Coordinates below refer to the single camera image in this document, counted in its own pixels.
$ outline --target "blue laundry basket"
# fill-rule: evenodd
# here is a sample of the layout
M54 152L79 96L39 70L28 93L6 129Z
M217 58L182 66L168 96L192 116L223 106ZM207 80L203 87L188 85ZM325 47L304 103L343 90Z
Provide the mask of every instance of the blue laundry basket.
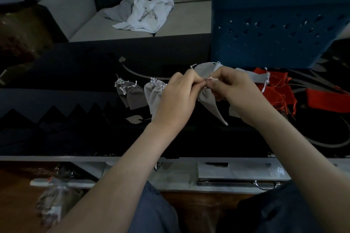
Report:
M310 68L350 20L350 0L211 0L211 59Z

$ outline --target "sofa armrest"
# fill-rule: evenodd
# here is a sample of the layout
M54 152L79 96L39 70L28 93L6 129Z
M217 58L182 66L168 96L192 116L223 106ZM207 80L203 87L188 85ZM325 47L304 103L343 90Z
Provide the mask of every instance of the sofa armrest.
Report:
M68 40L96 14L94 0L42 0Z

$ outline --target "person's right hand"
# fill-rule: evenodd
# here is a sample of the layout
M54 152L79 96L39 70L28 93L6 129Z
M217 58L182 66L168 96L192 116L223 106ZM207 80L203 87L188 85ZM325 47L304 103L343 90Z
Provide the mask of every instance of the person's right hand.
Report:
M226 98L245 123L254 126L255 119L275 111L247 73L222 66L211 77L218 79L206 79L216 100Z

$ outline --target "gray sofa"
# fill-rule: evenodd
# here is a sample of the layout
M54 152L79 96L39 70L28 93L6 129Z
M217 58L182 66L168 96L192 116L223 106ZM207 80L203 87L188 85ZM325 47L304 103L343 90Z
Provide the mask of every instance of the gray sofa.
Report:
M155 34L118 30L96 11L94 0L42 0L70 42L210 33L210 0L174 0L167 22ZM338 37L349 38L350 25Z

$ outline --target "clear plastic bag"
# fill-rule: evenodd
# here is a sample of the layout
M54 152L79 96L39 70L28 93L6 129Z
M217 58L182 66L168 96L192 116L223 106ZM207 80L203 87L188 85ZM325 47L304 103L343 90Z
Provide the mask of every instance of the clear plastic bag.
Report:
M35 211L42 218L42 225L49 228L56 225L81 199L81 189L69 188L65 180L51 177L52 183L39 197Z

